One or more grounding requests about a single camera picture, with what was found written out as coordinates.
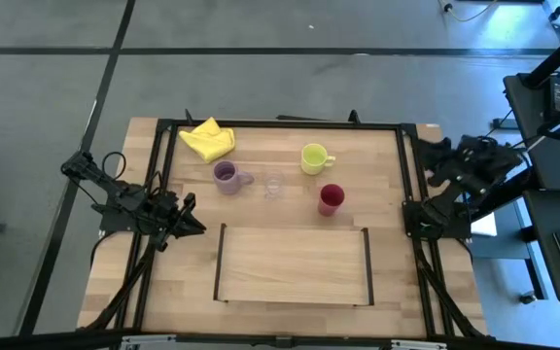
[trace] white cable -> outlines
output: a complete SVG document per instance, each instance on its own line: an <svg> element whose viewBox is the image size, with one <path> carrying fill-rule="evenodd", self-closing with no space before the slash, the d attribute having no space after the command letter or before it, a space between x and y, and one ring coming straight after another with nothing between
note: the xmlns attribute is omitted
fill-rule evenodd
<svg viewBox="0 0 560 350"><path fill-rule="evenodd" d="M440 5L442 6L442 9L444 10L446 8L446 5L449 5L448 3L445 3L444 0L438 0ZM461 22L465 22L465 21L470 21L473 20L481 15L483 15L487 10L489 10L492 6L494 6L496 3L498 2L498 0L492 0L492 3L487 5L485 7L485 9L481 10L481 12L479 12L478 14L470 17L470 18L466 18L466 19L461 19L459 17L457 17L457 15L455 15L455 12L453 11L453 5L451 5L451 8L448 9L448 11L444 10L446 13L449 13L453 16L453 18L455 18L457 21L461 21Z"/></svg>

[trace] caster wheel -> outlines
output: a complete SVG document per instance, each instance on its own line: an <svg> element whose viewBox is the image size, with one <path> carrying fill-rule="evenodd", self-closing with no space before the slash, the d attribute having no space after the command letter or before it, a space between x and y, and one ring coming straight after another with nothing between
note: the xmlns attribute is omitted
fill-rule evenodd
<svg viewBox="0 0 560 350"><path fill-rule="evenodd" d="M535 293L529 292L525 295L520 296L519 300L520 300L521 303L527 305L527 304L530 304L531 302L537 300L537 298L535 297Z"/></svg>
<svg viewBox="0 0 560 350"><path fill-rule="evenodd" d="M559 18L559 16L560 16L560 6L554 9L554 12L550 14L550 17L548 17L548 19L550 19L550 21L553 21Z"/></svg>

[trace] wooden board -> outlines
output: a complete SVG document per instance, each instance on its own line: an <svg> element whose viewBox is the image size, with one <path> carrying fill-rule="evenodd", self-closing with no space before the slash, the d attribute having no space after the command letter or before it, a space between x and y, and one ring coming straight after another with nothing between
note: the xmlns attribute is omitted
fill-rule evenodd
<svg viewBox="0 0 560 350"><path fill-rule="evenodd" d="M358 230L227 227L218 299L368 305Z"/></svg>
<svg viewBox="0 0 560 350"><path fill-rule="evenodd" d="M134 118L124 141L127 169L122 176L142 183L157 120ZM236 196L217 194L211 165L177 140L169 188L197 197L195 216L207 225L200 236L170 240L157 254L144 315L143 330L169 333L295 334L329 336L425 336L411 243L403 229L403 182L394 132L236 128L236 148L226 156L257 179L270 170L285 177L283 196L263 198L260 181ZM419 127L429 138L439 128ZM321 143L336 156L334 167L311 177L299 169L299 150ZM407 146L408 156L411 148ZM160 152L162 159L164 147ZM412 184L416 184L410 162ZM336 216L316 211L318 190L338 183L346 202ZM360 229L369 228L374 306L213 300L220 224L242 228ZM87 284L79 325L91 322L123 280L130 232L103 242ZM450 295L474 325L485 331L473 266L468 253L454 241L440 241L440 253ZM135 292L127 309L130 325ZM436 321L438 302L432 297Z"/></svg>

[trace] lavender mug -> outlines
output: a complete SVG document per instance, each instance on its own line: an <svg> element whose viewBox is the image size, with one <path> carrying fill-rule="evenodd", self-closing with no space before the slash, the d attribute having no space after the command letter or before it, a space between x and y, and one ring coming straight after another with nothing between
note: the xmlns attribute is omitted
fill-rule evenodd
<svg viewBox="0 0 560 350"><path fill-rule="evenodd" d="M222 160L213 168L213 180L223 194L235 194L241 190L242 185L254 182L252 174L239 171L232 161Z"/></svg>

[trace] yellow cloth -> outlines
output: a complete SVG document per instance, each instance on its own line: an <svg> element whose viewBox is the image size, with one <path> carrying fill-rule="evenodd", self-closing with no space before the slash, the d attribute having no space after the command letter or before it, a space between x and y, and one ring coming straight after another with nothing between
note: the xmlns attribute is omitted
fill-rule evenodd
<svg viewBox="0 0 560 350"><path fill-rule="evenodd" d="M234 148L232 129L220 128L213 117L192 132L180 131L179 135L207 163L227 154Z"/></svg>

